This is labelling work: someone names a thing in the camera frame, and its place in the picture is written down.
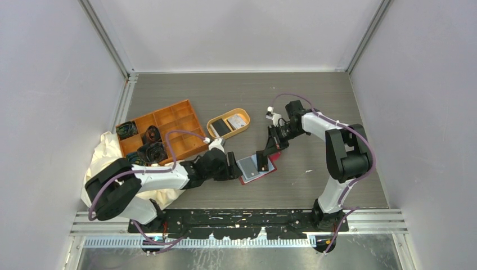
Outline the red leather card holder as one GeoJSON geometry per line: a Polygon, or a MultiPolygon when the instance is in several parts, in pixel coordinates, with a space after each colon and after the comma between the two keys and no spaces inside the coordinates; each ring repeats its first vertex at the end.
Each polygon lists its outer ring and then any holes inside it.
{"type": "Polygon", "coordinates": [[[277,170],[275,161],[281,156],[281,152],[277,152],[267,157],[266,163],[258,161],[256,155],[251,155],[237,161],[238,168],[242,172],[240,182],[246,185],[252,181],[262,178],[277,170]]]}

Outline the tan oval tray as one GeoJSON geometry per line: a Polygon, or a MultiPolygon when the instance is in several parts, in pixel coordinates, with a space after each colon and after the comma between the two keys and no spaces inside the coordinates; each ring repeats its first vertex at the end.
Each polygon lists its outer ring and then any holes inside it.
{"type": "Polygon", "coordinates": [[[249,124],[250,124],[249,114],[242,108],[235,108],[228,112],[225,112],[224,114],[220,116],[216,116],[215,118],[210,119],[206,125],[206,129],[213,139],[216,139],[216,138],[227,139],[247,130],[249,127],[249,124]],[[244,119],[244,121],[247,122],[247,125],[240,129],[233,130],[231,126],[229,125],[229,123],[227,122],[227,119],[234,114],[239,114],[244,119]]]}

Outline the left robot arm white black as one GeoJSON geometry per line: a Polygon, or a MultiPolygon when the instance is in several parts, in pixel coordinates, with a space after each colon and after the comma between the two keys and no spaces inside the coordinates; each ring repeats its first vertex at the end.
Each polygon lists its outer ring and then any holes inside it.
{"type": "Polygon", "coordinates": [[[84,188],[91,201],[88,219],[107,221],[126,217],[150,232],[157,232],[164,225],[159,204],[138,197],[139,193],[187,190],[200,187],[210,179],[228,181],[242,175],[234,153],[224,153],[218,148],[171,166],[139,166],[119,158],[86,182],[84,188]]]}

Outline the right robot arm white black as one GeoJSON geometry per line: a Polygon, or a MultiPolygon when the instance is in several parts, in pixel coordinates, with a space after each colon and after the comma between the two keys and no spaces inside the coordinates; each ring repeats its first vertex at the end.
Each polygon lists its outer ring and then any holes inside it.
{"type": "Polygon", "coordinates": [[[299,100],[285,106],[288,120],[267,108],[268,138],[264,150],[256,152],[258,171],[269,170],[270,155],[289,146],[290,140],[315,135],[325,143],[326,168],[329,178],[323,193],[315,200],[310,221],[319,231],[326,231],[343,217],[343,201],[352,186],[374,167],[374,155],[360,124],[346,125],[311,108],[305,109],[299,100]]]}

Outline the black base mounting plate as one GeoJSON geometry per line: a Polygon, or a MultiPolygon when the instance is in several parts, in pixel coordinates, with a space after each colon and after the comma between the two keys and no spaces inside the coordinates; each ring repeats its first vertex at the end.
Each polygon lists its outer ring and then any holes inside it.
{"type": "Polygon", "coordinates": [[[129,223],[128,232],[143,231],[173,239],[256,239],[263,231],[269,240],[305,239],[308,233],[347,231],[344,211],[322,214],[318,209],[169,209],[151,224],[129,223]]]}

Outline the black roll in organizer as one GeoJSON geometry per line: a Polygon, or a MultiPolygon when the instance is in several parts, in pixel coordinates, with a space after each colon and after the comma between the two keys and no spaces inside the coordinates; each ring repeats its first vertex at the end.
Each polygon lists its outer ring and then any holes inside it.
{"type": "Polygon", "coordinates": [[[161,142],[148,143],[141,146],[138,150],[141,159],[148,163],[159,163],[167,159],[167,152],[161,142]]]}
{"type": "Polygon", "coordinates": [[[158,127],[150,125],[142,136],[143,144],[161,142],[161,135],[158,127]]]}

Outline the green dark bundle in organizer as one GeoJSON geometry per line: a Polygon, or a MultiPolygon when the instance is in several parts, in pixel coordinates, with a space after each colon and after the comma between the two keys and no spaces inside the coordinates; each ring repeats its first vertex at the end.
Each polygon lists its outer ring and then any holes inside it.
{"type": "Polygon", "coordinates": [[[126,159],[131,163],[131,164],[136,164],[139,166],[146,166],[147,162],[137,154],[137,152],[131,152],[126,155],[126,159]]]}

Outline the cream cloth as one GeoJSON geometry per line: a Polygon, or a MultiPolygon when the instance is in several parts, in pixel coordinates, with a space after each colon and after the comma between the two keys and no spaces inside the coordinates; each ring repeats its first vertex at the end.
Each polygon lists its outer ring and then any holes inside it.
{"type": "MultiPolygon", "coordinates": [[[[113,161],[122,158],[123,154],[119,145],[119,139],[116,134],[105,132],[100,136],[99,144],[94,148],[91,163],[86,170],[83,187],[81,192],[81,200],[89,208],[91,206],[91,199],[89,198],[84,185],[102,169],[106,168],[113,161]]],[[[152,191],[144,191],[136,194],[136,197],[141,199],[153,199],[161,209],[167,208],[176,199],[178,199],[184,190],[166,188],[152,191]]]]}

